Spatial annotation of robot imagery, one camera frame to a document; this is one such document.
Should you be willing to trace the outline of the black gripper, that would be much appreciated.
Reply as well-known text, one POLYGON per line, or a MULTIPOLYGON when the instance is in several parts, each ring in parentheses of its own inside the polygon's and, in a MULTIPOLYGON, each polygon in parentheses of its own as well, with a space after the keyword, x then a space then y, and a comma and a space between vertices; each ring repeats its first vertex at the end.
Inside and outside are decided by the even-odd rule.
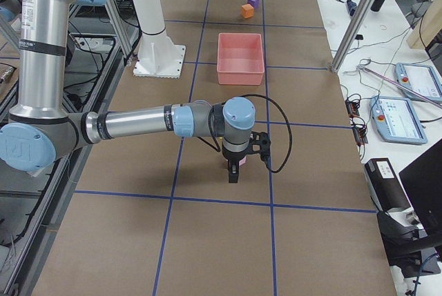
POLYGON ((222 147, 222 155, 228 160, 228 178, 230 184, 238 183, 239 179, 239 161, 246 157, 245 151, 234 152, 222 147))

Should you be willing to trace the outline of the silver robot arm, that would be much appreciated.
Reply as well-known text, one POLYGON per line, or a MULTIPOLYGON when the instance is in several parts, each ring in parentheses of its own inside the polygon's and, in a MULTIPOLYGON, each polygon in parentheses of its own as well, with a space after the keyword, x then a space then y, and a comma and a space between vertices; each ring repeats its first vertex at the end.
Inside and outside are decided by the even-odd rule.
POLYGON ((228 163, 229 181, 253 153, 256 109, 243 97, 211 105, 203 101, 127 112, 69 113, 62 108, 73 3, 106 0, 22 0, 19 92, 1 129, 1 158, 10 167, 34 172, 84 146, 156 132, 178 137, 220 137, 216 147, 228 163))

